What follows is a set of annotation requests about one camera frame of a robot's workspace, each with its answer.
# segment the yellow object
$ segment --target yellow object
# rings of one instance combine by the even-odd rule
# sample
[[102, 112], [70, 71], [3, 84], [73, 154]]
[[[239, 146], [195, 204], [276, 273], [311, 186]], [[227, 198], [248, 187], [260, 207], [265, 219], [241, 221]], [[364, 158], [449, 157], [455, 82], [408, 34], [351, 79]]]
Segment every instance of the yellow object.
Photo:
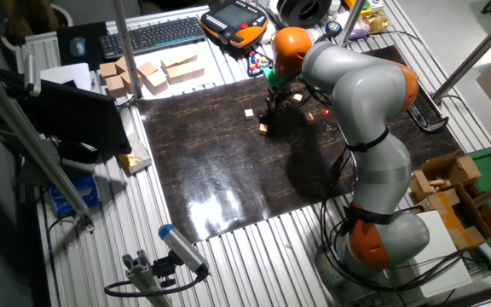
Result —
[[[354, 7], [355, 0], [345, 0], [345, 2], [346, 2], [346, 5], [348, 5], [349, 9]], [[361, 13], [359, 14], [359, 16], [361, 16], [361, 17], [369, 16], [370, 14], [373, 13], [373, 8], [371, 8], [371, 4], [368, 1], [365, 2], [365, 6], [363, 7], [363, 9], [361, 10]]]
[[369, 15], [370, 15], [370, 14], [372, 14], [372, 13], [373, 13], [373, 8], [368, 7], [367, 9], [363, 9], [363, 10], [361, 11], [361, 13], [359, 14], [359, 16], [361, 16], [361, 17], [365, 17], [365, 16], [369, 16]]
[[363, 18], [363, 22], [369, 25], [368, 33], [380, 33], [390, 26], [390, 20], [384, 13], [372, 14]]

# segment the mouse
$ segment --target mouse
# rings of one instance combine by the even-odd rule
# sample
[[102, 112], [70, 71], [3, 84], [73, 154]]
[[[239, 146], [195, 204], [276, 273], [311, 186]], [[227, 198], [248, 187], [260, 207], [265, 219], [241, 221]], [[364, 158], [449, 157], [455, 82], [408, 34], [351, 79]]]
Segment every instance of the mouse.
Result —
[[69, 53], [75, 57], [82, 57], [86, 54], [86, 47], [84, 46], [84, 38], [74, 38], [69, 44]]

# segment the wooden cube stack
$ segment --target wooden cube stack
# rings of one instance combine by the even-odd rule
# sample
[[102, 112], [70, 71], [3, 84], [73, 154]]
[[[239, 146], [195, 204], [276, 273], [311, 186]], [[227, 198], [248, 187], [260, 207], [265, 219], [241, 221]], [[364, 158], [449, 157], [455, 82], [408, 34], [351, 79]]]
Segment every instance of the wooden cube stack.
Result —
[[126, 96], [126, 88], [124, 87], [123, 79], [120, 76], [112, 76], [106, 79], [109, 95], [112, 98], [120, 98]]
[[[119, 76], [123, 79], [124, 87], [126, 88], [126, 90], [128, 90], [129, 93], [132, 93], [132, 81], [130, 80], [130, 74], [128, 72], [123, 72]], [[142, 87], [142, 77], [140, 77], [140, 75], [138, 74], [137, 78], [140, 80], [140, 87]]]
[[190, 61], [178, 66], [167, 67], [165, 71], [168, 74], [168, 82], [170, 84], [202, 77], [205, 73], [205, 69], [199, 61]]
[[117, 73], [121, 74], [123, 72], [128, 72], [128, 67], [126, 66], [126, 59], [121, 57], [118, 61], [115, 62], [115, 66], [117, 67]]
[[158, 95], [168, 89], [168, 82], [163, 72], [157, 71], [147, 77], [145, 86], [153, 95]]
[[137, 71], [140, 73], [140, 76], [142, 76], [143, 79], [142, 81], [144, 84], [146, 83], [145, 81], [147, 80], [147, 77], [154, 74], [158, 70], [159, 69], [155, 65], [153, 65], [153, 63], [151, 63], [150, 61], [143, 63], [141, 66], [137, 68]]
[[163, 59], [162, 60], [162, 70], [164, 72], [168, 73], [167, 69], [170, 67], [176, 67], [182, 64], [187, 64], [192, 61], [197, 61], [198, 60], [198, 55], [192, 54], [192, 53], [179, 53], [175, 57], [168, 58], [168, 59]]
[[100, 78], [103, 84], [107, 84], [107, 78], [114, 77], [116, 75], [117, 67], [115, 66], [115, 63], [100, 64]]
[[[168, 89], [168, 83], [177, 84], [205, 74], [205, 68], [198, 61], [198, 55], [193, 53], [180, 53], [162, 60], [161, 65], [162, 71], [149, 61], [137, 68], [140, 86], [145, 84], [153, 95]], [[132, 92], [130, 74], [124, 57], [114, 63], [101, 64], [100, 70], [101, 78], [106, 82], [111, 97], [119, 98], [125, 96], [127, 91]]]

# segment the paper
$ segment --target paper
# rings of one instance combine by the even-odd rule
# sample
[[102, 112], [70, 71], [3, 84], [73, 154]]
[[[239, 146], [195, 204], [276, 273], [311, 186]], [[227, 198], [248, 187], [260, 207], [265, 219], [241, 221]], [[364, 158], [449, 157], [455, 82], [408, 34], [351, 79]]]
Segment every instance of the paper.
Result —
[[41, 79], [57, 84], [64, 84], [73, 80], [78, 89], [91, 91], [92, 88], [89, 65], [86, 63], [42, 70]]

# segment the computer monitor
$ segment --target computer monitor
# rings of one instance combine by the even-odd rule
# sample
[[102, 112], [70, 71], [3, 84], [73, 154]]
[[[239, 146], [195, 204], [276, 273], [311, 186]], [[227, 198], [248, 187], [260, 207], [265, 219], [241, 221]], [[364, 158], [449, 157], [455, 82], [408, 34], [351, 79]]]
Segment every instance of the computer monitor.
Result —
[[[0, 77], [23, 86], [24, 76], [0, 69]], [[42, 80], [38, 97], [17, 98], [39, 133], [81, 142], [105, 154], [131, 152], [123, 123], [109, 96]], [[0, 125], [5, 125], [0, 116]]]

